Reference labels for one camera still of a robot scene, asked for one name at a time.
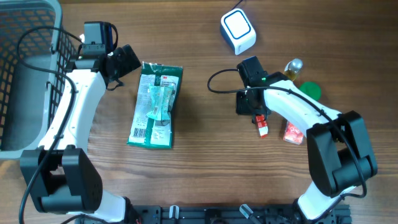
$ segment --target wooden surface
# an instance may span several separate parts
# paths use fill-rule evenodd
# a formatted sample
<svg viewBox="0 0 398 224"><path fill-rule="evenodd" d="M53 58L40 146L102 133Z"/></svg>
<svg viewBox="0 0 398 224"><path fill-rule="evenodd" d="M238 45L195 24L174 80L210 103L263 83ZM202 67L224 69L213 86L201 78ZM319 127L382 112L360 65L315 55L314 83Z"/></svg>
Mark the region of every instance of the wooden surface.
<svg viewBox="0 0 398 224"><path fill-rule="evenodd" d="M348 199L354 223L398 219L398 2L255 1L242 5L257 32L242 55L220 35L220 18L235 1L64 4L64 27L83 33L85 21L109 21L120 46L131 44L140 60L181 65L173 150L126 145L140 71L126 87L106 92L96 110L88 153L104 187L134 205L240 205L291 203L311 182L306 145L281 138L285 121L273 113L269 136L260 139L248 116L235 114L235 95L206 88L208 77L257 55L264 69L284 69L301 58L296 85L313 81L321 103L355 110L366 121L379 173L367 181L365 199ZM241 88L225 73L213 88ZM25 182L17 161L0 162L0 223L17 223ZM60 223L64 216L37 213L29 199L26 223Z"/></svg>

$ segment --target plastic package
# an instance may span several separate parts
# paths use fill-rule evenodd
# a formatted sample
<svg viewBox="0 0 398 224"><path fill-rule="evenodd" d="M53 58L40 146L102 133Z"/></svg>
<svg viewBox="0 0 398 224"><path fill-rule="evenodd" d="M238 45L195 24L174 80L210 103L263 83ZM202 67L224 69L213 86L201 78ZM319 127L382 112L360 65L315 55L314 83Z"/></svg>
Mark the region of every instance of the plastic package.
<svg viewBox="0 0 398 224"><path fill-rule="evenodd" d="M127 140L128 145L149 149L172 148L172 113L180 91L182 70L182 67L142 63L136 109L130 136ZM167 86L168 88L161 90L161 88L154 88L155 86ZM157 91L156 94L160 94L161 91L165 93L170 88L172 88L172 92L169 99L167 99L167 93L164 95L165 97L154 98L152 96L151 98L151 89L152 93ZM150 112L155 112L154 117L150 115L155 119L148 117Z"/></svg>

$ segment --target white cube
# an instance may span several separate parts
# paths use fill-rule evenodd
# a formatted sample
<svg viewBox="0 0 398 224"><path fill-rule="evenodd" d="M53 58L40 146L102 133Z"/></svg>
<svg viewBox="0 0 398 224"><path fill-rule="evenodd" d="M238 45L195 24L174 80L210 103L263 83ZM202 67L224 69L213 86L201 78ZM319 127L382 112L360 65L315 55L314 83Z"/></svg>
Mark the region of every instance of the white cube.
<svg viewBox="0 0 398 224"><path fill-rule="evenodd" d="M233 9L221 18L221 35L238 55L256 43L254 31L242 9Z"/></svg>

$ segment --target basket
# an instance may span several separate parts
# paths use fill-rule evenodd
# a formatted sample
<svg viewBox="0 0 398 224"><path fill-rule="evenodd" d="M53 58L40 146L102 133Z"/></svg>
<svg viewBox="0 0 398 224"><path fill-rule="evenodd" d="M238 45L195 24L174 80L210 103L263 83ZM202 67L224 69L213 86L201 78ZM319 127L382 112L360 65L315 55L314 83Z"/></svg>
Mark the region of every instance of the basket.
<svg viewBox="0 0 398 224"><path fill-rule="evenodd" d="M62 26L62 9L53 0L0 0L0 159L18 159L36 149L60 102L65 80L20 65L16 44L23 32L37 26ZM21 57L36 67L65 73L76 49L56 30L37 30L20 45Z"/></svg>

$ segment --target black cable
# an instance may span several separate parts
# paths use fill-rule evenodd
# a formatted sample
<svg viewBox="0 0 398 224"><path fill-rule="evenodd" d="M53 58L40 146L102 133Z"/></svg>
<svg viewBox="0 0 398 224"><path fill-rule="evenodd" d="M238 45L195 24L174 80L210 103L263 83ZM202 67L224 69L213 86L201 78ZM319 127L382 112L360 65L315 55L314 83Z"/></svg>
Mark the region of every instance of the black cable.
<svg viewBox="0 0 398 224"><path fill-rule="evenodd" d="M111 27L113 28L113 30L116 34L116 40L114 41L114 44L113 44L113 50L116 50L116 47L118 47L119 34L118 34L118 30L115 25L111 24Z"/></svg>
<svg viewBox="0 0 398 224"><path fill-rule="evenodd" d="M51 155L51 152L55 149L55 146L57 145L57 143L59 142L59 140L62 138L61 135L62 135L62 133L63 133L63 130L65 129L65 125L66 125L66 123L67 123L67 120L68 120L68 118L69 118L70 112L71 112L71 110L72 110L72 106L73 106L73 104L74 104L74 102L75 102L75 95L76 95L75 84L74 84L74 82L73 82L73 80L72 80L71 78L69 78L68 76L66 76L66 75L64 75L64 74L62 74L62 73L60 73L60 72L54 71L54 70L49 70L49 69L46 69L46 68L39 68L39 67L35 67L35 66L32 66L32 65L29 65L28 63L26 63L26 62L21 58L21 55L20 55L20 53L19 53L19 46L20 46L20 44L21 44L23 38L24 38L26 35L30 34L31 32L36 31L36 30L40 30L40 29L52 29L52 30L57 30L57 31L62 32L62 33L64 33L64 34L66 34L66 35L69 35L70 37L73 37L74 39L76 39L76 40L78 40L79 42L81 42L81 40L80 40L78 37L76 37L75 35L73 35L73 34L67 32L67 31L65 31L65 30L63 30L63 29L60 29L60 28L57 28L57 27L52 27L52 26L39 26L39 27L35 27L35 28L32 28L32 29L29 29L29 30L27 30L26 32L24 32L24 33L22 34L22 36L19 38L19 40L18 40L16 53L17 53L17 59L18 59L18 62L19 62L19 63L21 63L21 64L23 64L25 67L31 68L31 69L33 69L33 70L37 70L37 71L41 71L41 72L47 72L47 73L53 73L53 74L59 75L60 77L63 77L64 79L66 79L66 80L69 82L70 86L71 86L71 96L70 96L69 105L68 105L67 111L66 111L66 113L65 113L65 116L64 116L63 119L62 119L60 128L59 128L59 130L58 130L58 132L57 132L57 135L54 136L54 141L53 141L53 143L51 144L49 150L46 152L46 154L45 154L45 156L43 157L42 161L40 162L39 166L38 166L37 169L35 170L35 172L34 172L32 178L31 178L31 180L30 180L29 183L27 184L27 187L26 187L24 196L22 197L21 206L20 206L20 208L19 208L19 223L20 223L20 224L24 224L24 211L25 211L25 205L26 205L26 200L27 200L27 198L28 198L28 196L29 196L30 190L32 189L32 186L33 186L33 184L34 184L34 182L35 182L37 176L39 175L39 173L41 172L41 170L43 169L43 167L47 164L47 161L48 161L48 159L49 159L49 157L50 157L50 155Z"/></svg>
<svg viewBox="0 0 398 224"><path fill-rule="evenodd" d="M231 11L232 10L234 10L239 4L241 4L243 2L243 0L239 0L239 2L238 3L236 3L236 5L231 9Z"/></svg>
<svg viewBox="0 0 398 224"><path fill-rule="evenodd" d="M228 72L228 71L235 71L238 72L238 69L234 69L234 68L230 68L230 69L224 69L221 70L219 72L214 73L209 80L207 81L207 88L213 92L213 93L237 93L237 92L241 92L241 91L247 91L247 90L279 90L279 91L284 91L287 92L289 94L292 94L294 96L297 96L298 98L300 98L301 100L303 100L304 102L306 102L307 104L309 104L312 108L314 108L317 112L319 112L323 117L325 117L329 123L333 126L333 129L335 129L335 131L337 132L337 135L339 135L339 137L341 138L341 140L346 144L349 153L354 161L354 165L356 170L358 171L358 176L359 176L359 181L361 183L362 186L362 194L352 194L352 193L345 193L345 194L341 194L339 199L337 200L337 203L340 202L341 200L344 200L345 197L355 197L355 198L364 198L368 192L368 189L366 187L366 183L365 183L365 179L363 176L363 172L362 172L362 168L359 166L358 160L355 156L355 152L354 149L352 148L351 144L348 142L347 138L345 137L345 135L341 132L340 128L333 122L333 120L320 108L318 108L316 105L314 105L310 100L306 99L306 97L294 92L291 89L286 89L286 88L281 88L281 87L276 87L276 86L259 86L259 87L251 87L251 88L244 88L244 89L238 89L238 90L226 90L226 91L219 91L219 90L213 90L210 87L210 82L211 80L218 74L223 73L223 72ZM325 211L322 215L324 216L324 214L328 213L333 207L330 207L327 211Z"/></svg>
<svg viewBox="0 0 398 224"><path fill-rule="evenodd" d="M89 219L89 220L92 220L92 221L101 222L101 223L103 223L103 224L109 224L109 223L108 223L107 221L105 221L105 220L102 220L102 219L100 219L100 218L91 217L91 216L85 215L85 214L80 214L80 215L75 215L74 217L70 217L70 218L68 218L67 220L61 222L61 224L67 224L67 223L69 223L69 222L71 222L71 221L73 221L73 220L75 220L75 219L77 219L77 218L86 218L86 219Z"/></svg>

